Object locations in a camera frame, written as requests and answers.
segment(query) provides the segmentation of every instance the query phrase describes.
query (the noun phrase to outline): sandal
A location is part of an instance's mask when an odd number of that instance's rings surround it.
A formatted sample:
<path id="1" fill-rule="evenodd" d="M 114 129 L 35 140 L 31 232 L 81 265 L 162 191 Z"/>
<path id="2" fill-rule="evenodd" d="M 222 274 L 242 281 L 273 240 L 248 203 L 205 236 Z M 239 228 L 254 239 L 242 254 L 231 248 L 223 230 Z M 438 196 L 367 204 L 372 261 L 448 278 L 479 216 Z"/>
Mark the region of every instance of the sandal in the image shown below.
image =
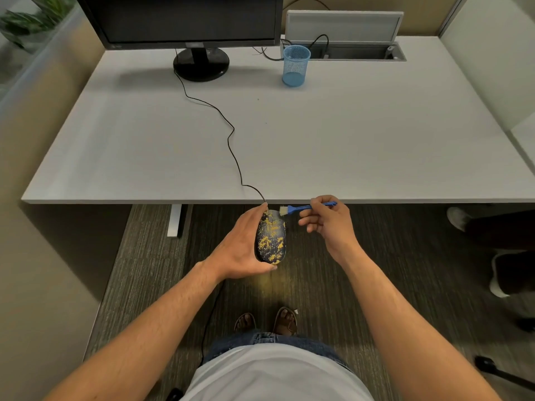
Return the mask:
<path id="1" fill-rule="evenodd" d="M 289 314 L 294 317 L 294 320 L 291 321 L 286 319 L 286 317 L 281 317 L 282 312 L 286 310 Z M 298 332 L 298 319 L 293 312 L 288 307 L 282 307 L 275 317 L 275 325 L 273 326 L 273 333 L 277 335 L 284 336 L 294 336 Z"/>
<path id="2" fill-rule="evenodd" d="M 238 328 L 238 323 L 240 322 L 240 320 L 242 318 L 245 319 L 245 316 L 249 316 L 250 317 L 250 319 L 252 321 L 252 325 L 251 326 L 245 326 L 244 328 Z M 235 333 L 247 332 L 248 330 L 251 330 L 251 329 L 256 329 L 255 316 L 252 315 L 250 312 L 245 312 L 244 314 L 240 315 L 240 317 L 238 319 L 236 319 L 236 323 L 234 324 L 234 332 Z"/>

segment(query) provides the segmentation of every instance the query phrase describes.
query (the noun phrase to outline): forearm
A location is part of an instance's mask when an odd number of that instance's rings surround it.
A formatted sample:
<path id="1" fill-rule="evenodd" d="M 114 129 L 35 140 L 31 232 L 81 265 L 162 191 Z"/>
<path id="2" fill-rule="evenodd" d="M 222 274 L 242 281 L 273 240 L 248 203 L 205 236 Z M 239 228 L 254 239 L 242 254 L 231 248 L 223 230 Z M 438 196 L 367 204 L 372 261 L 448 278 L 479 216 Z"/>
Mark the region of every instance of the forearm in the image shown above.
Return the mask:
<path id="1" fill-rule="evenodd" d="M 143 400 L 217 283 L 203 263 L 195 265 L 45 400 Z"/>
<path id="2" fill-rule="evenodd" d="M 375 344 L 404 399 L 499 400 L 472 365 L 405 300 L 360 248 L 343 265 Z"/>

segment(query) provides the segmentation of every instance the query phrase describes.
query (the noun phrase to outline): computer mouse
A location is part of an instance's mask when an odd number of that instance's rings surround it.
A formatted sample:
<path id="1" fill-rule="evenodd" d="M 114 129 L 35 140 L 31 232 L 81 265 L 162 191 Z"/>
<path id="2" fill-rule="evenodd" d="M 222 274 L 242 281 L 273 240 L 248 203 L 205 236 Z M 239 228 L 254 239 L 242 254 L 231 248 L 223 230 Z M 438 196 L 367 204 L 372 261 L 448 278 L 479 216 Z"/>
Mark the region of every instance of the computer mouse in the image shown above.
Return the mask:
<path id="1" fill-rule="evenodd" d="M 286 222 L 274 209 L 262 214 L 255 238 L 255 255 L 259 261 L 279 264 L 286 255 Z"/>

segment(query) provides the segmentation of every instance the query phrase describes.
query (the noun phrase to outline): monitor screen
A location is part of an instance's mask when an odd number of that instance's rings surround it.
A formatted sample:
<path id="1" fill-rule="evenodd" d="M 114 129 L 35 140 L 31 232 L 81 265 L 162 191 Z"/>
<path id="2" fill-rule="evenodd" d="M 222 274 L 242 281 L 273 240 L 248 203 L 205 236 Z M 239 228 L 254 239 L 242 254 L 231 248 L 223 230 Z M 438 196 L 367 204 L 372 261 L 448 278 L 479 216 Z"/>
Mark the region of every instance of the monitor screen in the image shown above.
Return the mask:
<path id="1" fill-rule="evenodd" d="M 105 45 L 123 48 L 196 41 L 213 46 L 240 46 L 240 41 L 259 45 L 274 39 L 278 43 L 281 1 L 79 0 Z"/>

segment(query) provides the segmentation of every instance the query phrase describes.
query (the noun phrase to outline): pants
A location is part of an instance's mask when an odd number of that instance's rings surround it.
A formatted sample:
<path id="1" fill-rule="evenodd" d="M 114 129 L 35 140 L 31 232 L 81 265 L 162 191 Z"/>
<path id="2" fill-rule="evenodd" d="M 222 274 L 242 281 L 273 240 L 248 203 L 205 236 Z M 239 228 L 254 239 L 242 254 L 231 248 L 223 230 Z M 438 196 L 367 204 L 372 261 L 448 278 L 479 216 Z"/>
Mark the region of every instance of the pants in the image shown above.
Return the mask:
<path id="1" fill-rule="evenodd" d="M 296 348 L 308 350 L 319 356 L 334 360 L 340 366 L 351 371 L 346 362 L 337 355 L 334 349 L 324 343 L 299 336 L 284 336 L 273 334 L 271 332 L 261 332 L 259 329 L 252 329 L 244 333 L 238 333 L 230 337 L 216 340 L 212 344 L 207 356 L 204 358 L 203 364 L 206 364 L 212 359 L 215 359 L 229 350 L 238 348 L 239 346 L 255 345 L 257 343 L 283 343 L 285 345 L 295 346 Z"/>
<path id="2" fill-rule="evenodd" d="M 498 283 L 506 294 L 535 291 L 535 211 L 473 219 L 465 231 L 491 248 L 526 250 L 496 258 Z"/>

